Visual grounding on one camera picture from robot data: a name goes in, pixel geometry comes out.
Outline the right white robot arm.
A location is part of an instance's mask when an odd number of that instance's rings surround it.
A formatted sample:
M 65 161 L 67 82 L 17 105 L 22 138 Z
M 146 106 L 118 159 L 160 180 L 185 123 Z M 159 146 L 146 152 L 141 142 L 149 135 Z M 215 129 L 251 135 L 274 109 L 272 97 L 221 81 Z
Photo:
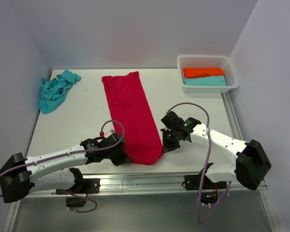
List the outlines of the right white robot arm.
M 256 190 L 272 165 L 260 142 L 237 140 L 208 128 L 201 121 L 189 117 L 180 118 L 168 112 L 162 119 L 163 152 L 180 148 L 180 141 L 203 145 L 226 157 L 230 163 L 209 163 L 200 176 L 200 184 L 208 189 L 218 182 L 237 181 L 249 190 Z

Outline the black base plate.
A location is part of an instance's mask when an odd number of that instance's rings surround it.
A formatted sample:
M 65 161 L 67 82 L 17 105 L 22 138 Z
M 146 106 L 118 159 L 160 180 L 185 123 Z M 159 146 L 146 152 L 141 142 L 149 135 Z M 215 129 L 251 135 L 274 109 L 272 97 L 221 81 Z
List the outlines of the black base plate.
M 201 183 L 201 175 L 200 174 L 190 174 L 184 176 L 184 182 L 182 183 L 182 187 L 186 190 L 198 190 Z M 208 177 L 204 177 L 203 180 L 203 189 L 205 190 L 215 190 L 215 189 L 226 189 L 227 182 L 212 182 Z
M 100 179 L 98 178 L 69 178 L 71 187 L 66 189 L 73 194 L 97 194 L 100 189 Z

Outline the crimson red t shirt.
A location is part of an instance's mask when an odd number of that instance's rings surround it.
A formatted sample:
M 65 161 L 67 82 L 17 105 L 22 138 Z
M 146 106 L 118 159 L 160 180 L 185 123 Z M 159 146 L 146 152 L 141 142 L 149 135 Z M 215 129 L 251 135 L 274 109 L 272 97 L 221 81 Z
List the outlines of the crimson red t shirt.
M 132 163 L 152 165 L 162 157 L 162 143 L 139 72 L 101 78 L 112 120 L 125 128 L 125 153 Z

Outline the crumpled teal t shirt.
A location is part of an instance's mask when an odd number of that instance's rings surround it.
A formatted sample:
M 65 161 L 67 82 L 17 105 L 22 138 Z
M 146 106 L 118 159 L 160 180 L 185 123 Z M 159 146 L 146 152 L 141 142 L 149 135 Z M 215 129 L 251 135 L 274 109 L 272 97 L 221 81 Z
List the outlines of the crumpled teal t shirt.
M 44 78 L 40 81 L 39 110 L 42 114 L 49 114 L 62 104 L 69 89 L 73 87 L 81 76 L 69 70 L 58 74 L 56 78 L 46 81 Z

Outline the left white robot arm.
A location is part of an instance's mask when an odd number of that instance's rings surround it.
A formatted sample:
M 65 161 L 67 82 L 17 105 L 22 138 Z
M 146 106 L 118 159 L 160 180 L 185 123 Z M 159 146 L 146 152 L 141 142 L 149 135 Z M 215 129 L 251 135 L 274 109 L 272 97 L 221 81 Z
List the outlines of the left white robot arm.
M 13 203 L 49 189 L 79 193 L 85 180 L 78 167 L 103 160 L 114 166 L 130 163 L 124 148 L 123 136 L 113 132 L 47 155 L 25 158 L 22 153 L 13 154 L 0 169 L 1 197 L 5 203 Z

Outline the rolled teal t shirt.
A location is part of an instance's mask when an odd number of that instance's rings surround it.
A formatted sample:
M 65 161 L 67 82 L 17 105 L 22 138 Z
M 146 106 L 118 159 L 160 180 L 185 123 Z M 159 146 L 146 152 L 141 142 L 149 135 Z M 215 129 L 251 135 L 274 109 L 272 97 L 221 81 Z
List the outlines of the rolled teal t shirt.
M 187 86 L 210 86 L 210 87 L 226 86 L 225 77 L 223 75 L 198 77 L 198 78 L 185 78 L 184 84 Z

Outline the rolled orange t shirt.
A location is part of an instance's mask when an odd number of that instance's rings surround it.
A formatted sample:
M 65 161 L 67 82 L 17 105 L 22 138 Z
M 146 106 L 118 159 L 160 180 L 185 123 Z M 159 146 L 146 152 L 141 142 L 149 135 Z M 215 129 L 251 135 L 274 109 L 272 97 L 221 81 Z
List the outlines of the rolled orange t shirt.
M 225 75 L 225 72 L 221 68 L 184 68 L 183 73 L 185 78 L 201 78 Z

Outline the white perforated plastic basket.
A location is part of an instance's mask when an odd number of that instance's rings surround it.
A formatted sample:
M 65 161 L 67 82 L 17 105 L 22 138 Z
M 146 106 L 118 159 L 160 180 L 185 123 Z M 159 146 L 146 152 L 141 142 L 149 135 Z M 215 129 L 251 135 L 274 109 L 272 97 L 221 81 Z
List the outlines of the white perforated plastic basket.
M 179 55 L 177 69 L 185 93 L 226 93 L 239 87 L 233 63 L 226 56 Z

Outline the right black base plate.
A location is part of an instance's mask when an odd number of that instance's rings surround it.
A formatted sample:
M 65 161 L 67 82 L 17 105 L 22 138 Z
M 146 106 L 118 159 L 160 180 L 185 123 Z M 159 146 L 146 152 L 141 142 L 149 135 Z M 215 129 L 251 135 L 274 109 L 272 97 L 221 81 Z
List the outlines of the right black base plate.
M 198 190 L 201 183 L 201 175 L 200 174 L 190 174 L 184 176 L 184 182 L 182 183 L 182 187 L 186 190 Z M 226 189 L 227 182 L 212 182 L 208 177 L 204 177 L 203 180 L 203 189 L 205 190 L 215 190 L 215 189 Z

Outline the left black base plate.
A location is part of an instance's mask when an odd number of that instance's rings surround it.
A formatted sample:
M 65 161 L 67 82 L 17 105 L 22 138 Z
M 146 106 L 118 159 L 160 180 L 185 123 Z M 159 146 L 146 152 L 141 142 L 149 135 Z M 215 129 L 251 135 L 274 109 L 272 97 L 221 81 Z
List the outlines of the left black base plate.
M 71 187 L 66 189 L 73 194 L 97 194 L 100 189 L 100 179 L 98 178 L 69 178 Z

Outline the aluminium mounting rail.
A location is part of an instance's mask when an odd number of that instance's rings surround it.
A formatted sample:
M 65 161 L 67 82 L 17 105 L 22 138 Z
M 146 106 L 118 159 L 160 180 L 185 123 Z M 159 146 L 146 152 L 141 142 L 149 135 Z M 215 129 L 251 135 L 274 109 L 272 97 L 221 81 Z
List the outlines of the aluminium mounting rail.
M 236 139 L 242 139 L 242 133 L 234 111 L 234 107 L 229 93 L 221 94 L 224 107 L 228 116 L 232 135 Z M 175 172 L 175 173 L 132 173 L 132 174 L 84 174 L 85 181 L 92 180 L 99 192 L 97 195 L 143 195 L 143 194 L 164 194 L 188 192 L 181 187 L 185 175 L 197 174 L 195 172 Z M 59 189 L 59 183 L 52 184 L 51 188 L 30 192 L 27 198 L 40 197 L 64 197 L 64 194 L 56 194 L 55 189 Z M 229 191 L 248 191 L 247 188 L 238 182 L 233 182 Z

